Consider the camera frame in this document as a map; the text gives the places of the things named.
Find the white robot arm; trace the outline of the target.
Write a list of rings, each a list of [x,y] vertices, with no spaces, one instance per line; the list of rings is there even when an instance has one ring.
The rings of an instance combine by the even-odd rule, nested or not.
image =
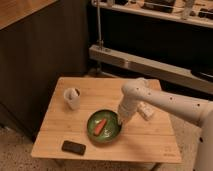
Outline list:
[[[202,129],[193,171],[213,171],[213,101],[151,89],[147,80],[125,82],[118,106],[118,123],[129,122],[141,102],[149,103]]]

